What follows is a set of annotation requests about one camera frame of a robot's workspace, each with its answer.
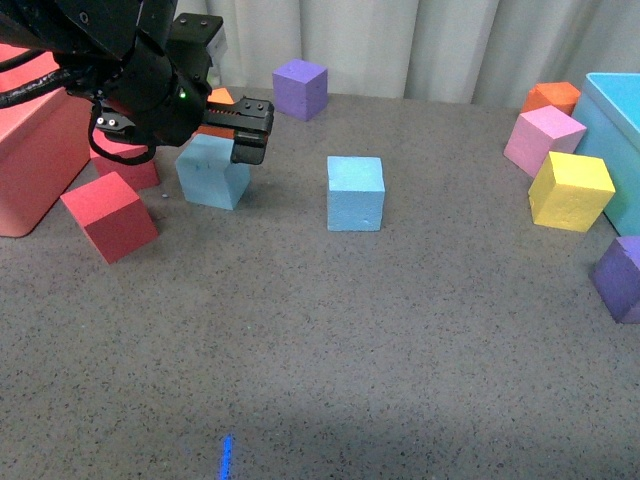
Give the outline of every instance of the black cable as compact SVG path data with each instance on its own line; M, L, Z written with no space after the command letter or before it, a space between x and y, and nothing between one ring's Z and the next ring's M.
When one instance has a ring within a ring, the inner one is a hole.
M91 119L89 120L89 145L91 145L91 149L96 152L98 155L102 155L104 158L111 160L113 162L122 163L123 165L141 165L143 163L151 160L156 154L155 145L148 145L147 151L141 155L136 157L126 158L121 157L120 155L116 155L115 153L109 153L104 148L96 143L93 138L93 132L96 128L96 123L98 122L98 118L102 115L102 104L99 100L93 102L93 108L91 109Z
M59 68L20 87L0 93L0 108L9 108L66 87L85 74L85 69Z
M6 72L8 70L12 70L20 65L24 65L27 62L30 62L34 58L38 58L40 55L44 53L44 50L27 50L20 55L16 55L9 60L4 60L0 62L0 72Z

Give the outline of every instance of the light blue cube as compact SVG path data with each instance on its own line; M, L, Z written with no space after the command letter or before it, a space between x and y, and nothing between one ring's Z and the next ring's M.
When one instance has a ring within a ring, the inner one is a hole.
M384 178L378 157L327 157L327 228L375 232L382 223Z
M231 163L233 140L196 135L176 160L188 202L233 210L251 181L249 165Z

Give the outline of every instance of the cube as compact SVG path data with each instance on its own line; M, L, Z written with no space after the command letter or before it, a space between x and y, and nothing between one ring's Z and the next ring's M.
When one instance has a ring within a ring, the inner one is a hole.
M209 95L209 98L207 98L207 101L214 102L214 103L222 103L225 105L233 105L234 103L236 103L233 100L233 97L231 96L231 94L229 93L229 90L227 90L226 88L214 89ZM233 139L235 131L233 130L233 128L211 127L209 125L200 125L196 133Z
M249 165L231 163L233 140L196 135L176 160L187 201L233 210L251 181Z
M580 90L569 82L538 83L529 90L520 113L553 105L561 112L571 115L578 98L580 98Z
M586 127L555 107L521 113L504 156L535 177L550 151L573 153Z
M575 153L602 157L616 186L605 215L640 235L640 73L588 74L573 117L587 126Z
M294 59L273 72L275 109L299 120L310 120L327 106L326 67Z
M529 189L533 223L586 232L614 193L601 158L549 152Z
M125 158L136 157L147 151L147 147L144 145L128 145L126 143L111 142L104 136L104 133L100 131L95 131L93 138L98 145L107 152ZM124 165L104 158L92 150L91 162L96 167L100 176L117 172L135 191L160 185L160 177L158 177L158 170L156 169L156 164L153 159L140 165Z
M611 242L591 280L616 322L640 323L640 237Z
M60 199L109 264L158 236L142 200L117 172L67 192Z
M377 231L382 223L384 178L378 157L328 157L327 228Z

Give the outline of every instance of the blue box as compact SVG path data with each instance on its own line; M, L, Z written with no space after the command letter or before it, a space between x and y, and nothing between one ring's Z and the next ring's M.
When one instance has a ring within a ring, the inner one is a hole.
M187 201L233 210L251 181L249 165L231 163L233 140L196 135L176 160Z
M588 74L572 116L587 127L575 153L602 158L616 188L604 213L640 235L640 74Z
M385 194L380 158L327 157L327 170L327 228L380 230Z

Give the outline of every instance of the blue tape mark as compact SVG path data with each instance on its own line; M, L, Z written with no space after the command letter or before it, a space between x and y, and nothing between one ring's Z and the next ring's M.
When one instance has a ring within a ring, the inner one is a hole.
M222 460L220 461L220 480L229 478L229 468L231 467L231 447L233 446L233 437L227 435L224 439L224 451Z

